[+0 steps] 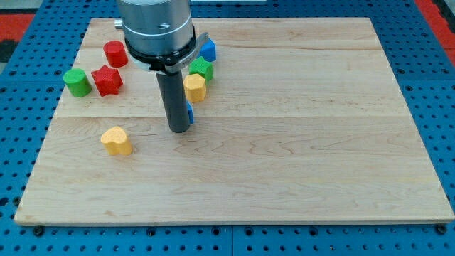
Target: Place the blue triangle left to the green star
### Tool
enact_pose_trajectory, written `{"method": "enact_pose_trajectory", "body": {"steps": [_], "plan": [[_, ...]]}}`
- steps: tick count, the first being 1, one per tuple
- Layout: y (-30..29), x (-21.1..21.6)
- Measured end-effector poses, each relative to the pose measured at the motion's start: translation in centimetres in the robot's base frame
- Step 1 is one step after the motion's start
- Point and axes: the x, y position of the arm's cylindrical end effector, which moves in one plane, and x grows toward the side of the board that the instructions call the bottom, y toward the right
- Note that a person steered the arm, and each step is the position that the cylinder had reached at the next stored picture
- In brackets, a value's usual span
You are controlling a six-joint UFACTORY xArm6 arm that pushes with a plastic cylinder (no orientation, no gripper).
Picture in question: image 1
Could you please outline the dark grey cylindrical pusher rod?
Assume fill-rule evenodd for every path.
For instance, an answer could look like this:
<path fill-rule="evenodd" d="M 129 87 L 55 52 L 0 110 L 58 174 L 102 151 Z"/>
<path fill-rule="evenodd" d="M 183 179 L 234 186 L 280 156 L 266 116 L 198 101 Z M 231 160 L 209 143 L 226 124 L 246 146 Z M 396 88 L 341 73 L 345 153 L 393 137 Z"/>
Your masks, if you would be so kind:
<path fill-rule="evenodd" d="M 170 130 L 175 133 L 185 132 L 190 127 L 190 119 L 182 72 L 171 74 L 158 72 L 156 78 Z"/>

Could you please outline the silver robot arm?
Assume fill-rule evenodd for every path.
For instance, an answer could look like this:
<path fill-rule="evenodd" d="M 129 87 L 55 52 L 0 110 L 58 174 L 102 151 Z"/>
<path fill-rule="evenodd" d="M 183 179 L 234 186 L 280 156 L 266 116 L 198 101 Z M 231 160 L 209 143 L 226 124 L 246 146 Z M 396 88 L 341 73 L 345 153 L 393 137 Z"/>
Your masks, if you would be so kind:
<path fill-rule="evenodd" d="M 130 56 L 156 74 L 170 130 L 185 132 L 190 119 L 182 69 L 198 57 L 208 33 L 196 35 L 188 1 L 117 0 L 117 7 Z"/>

